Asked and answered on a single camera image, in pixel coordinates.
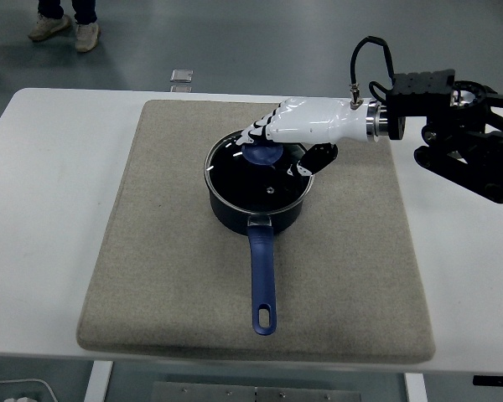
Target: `black cable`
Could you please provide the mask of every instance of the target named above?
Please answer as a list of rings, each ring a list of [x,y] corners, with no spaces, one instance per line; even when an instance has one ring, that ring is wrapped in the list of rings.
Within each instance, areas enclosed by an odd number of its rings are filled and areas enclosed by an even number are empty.
[[[375,87],[381,90],[384,94],[387,92],[387,89],[384,88],[384,85],[380,84],[379,82],[371,81],[369,83],[369,91],[371,92],[371,94],[376,98],[377,101],[379,100],[380,103],[385,105],[386,100],[376,93]]]
[[[389,50],[389,46],[387,45],[387,42],[384,39],[382,39],[382,38],[377,38],[376,36],[368,36],[368,37],[362,39],[358,43],[358,45],[355,47],[354,52],[352,53],[352,57],[350,58],[350,83],[352,85],[356,85],[357,82],[358,82],[357,79],[356,79],[356,77],[355,77],[355,61],[356,61],[356,59],[358,57],[358,53],[360,52],[361,48],[365,44],[377,44],[377,45],[381,46],[384,49],[384,58],[386,60],[387,74],[389,75],[389,78],[390,78],[390,80],[392,81],[392,84],[393,84],[393,75],[395,74],[395,72],[393,70],[392,53]],[[373,94],[373,96],[375,96],[375,98],[377,100],[379,100],[380,102],[386,103],[385,100],[384,100],[384,98],[382,98],[381,96],[379,96],[376,93],[375,87],[378,88],[379,90],[383,91],[384,93],[387,92],[387,89],[384,88],[383,85],[377,83],[376,81],[372,81],[369,84],[369,90],[371,91],[371,93]]]

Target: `beige mat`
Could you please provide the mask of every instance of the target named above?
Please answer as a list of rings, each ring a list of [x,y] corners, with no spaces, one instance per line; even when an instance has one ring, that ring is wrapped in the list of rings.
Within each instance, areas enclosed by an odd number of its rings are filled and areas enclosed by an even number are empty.
[[[347,140],[275,238],[277,331],[252,329],[250,251],[210,210],[212,144],[276,105],[143,108],[91,278],[87,349],[182,358],[415,363],[433,336],[388,140]]]

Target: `pot rim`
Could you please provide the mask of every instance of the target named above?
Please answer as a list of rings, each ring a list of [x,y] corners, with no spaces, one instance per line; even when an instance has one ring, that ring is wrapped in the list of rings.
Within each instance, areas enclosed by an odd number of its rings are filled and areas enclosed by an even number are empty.
[[[300,196],[298,198],[296,198],[294,201],[292,201],[289,205],[287,205],[287,206],[285,206],[283,208],[280,208],[280,209],[274,209],[273,211],[252,211],[250,209],[243,209],[243,208],[237,207],[234,204],[231,204],[225,198],[223,198],[221,195],[218,194],[218,192],[215,190],[214,186],[212,185],[212,182],[211,182],[210,176],[209,176],[209,171],[207,170],[207,168],[210,166],[210,161],[212,160],[212,157],[214,156],[214,152],[215,152],[216,148],[218,148],[218,146],[221,143],[223,143],[224,141],[226,141],[229,137],[234,136],[235,134],[237,134],[237,132],[242,132],[242,130],[234,131],[231,134],[229,134],[229,135],[221,138],[214,146],[212,146],[212,148],[209,150],[209,153],[207,154],[207,158],[205,159],[205,164],[203,166],[203,176],[205,178],[205,182],[207,183],[207,187],[209,188],[210,192],[213,193],[216,196],[216,198],[219,199],[224,205],[226,205],[226,206],[230,207],[231,209],[234,209],[234,210],[236,210],[238,212],[242,212],[244,214],[249,214],[249,215],[273,215],[273,214],[281,214],[281,213],[283,213],[285,211],[288,211],[288,210],[292,209],[296,205],[302,203],[303,202],[303,198],[306,196],[306,194],[311,189],[311,185],[313,184],[313,181],[314,181],[314,175],[309,176],[308,185],[306,186],[305,190],[303,191],[303,193],[300,194]],[[294,144],[294,145],[297,145],[297,146],[301,147],[303,150],[305,150],[305,148],[303,147],[303,145],[300,144],[300,143],[297,143],[297,144]]]

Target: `jeans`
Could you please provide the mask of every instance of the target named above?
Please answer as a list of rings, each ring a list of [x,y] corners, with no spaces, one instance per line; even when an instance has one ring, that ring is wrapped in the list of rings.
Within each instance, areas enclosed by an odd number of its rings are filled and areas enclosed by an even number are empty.
[[[77,23],[87,25],[97,20],[95,0],[72,0],[72,2]],[[46,18],[59,19],[64,16],[64,9],[60,6],[60,0],[39,0],[38,12]]]

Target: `white robotic hand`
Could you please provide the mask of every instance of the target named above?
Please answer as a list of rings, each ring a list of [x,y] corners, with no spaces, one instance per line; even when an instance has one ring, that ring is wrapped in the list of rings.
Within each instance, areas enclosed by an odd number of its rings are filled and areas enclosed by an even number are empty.
[[[367,141],[369,101],[364,100],[361,107],[352,110],[349,100],[289,98],[243,130],[237,144],[253,143],[256,139],[306,144],[335,144],[341,138]]]
[[[314,145],[288,172],[310,176],[335,160],[335,144],[342,138],[375,141],[380,131],[380,108],[380,104],[370,99],[352,109],[350,100],[293,97],[243,130],[236,143],[267,140]]]

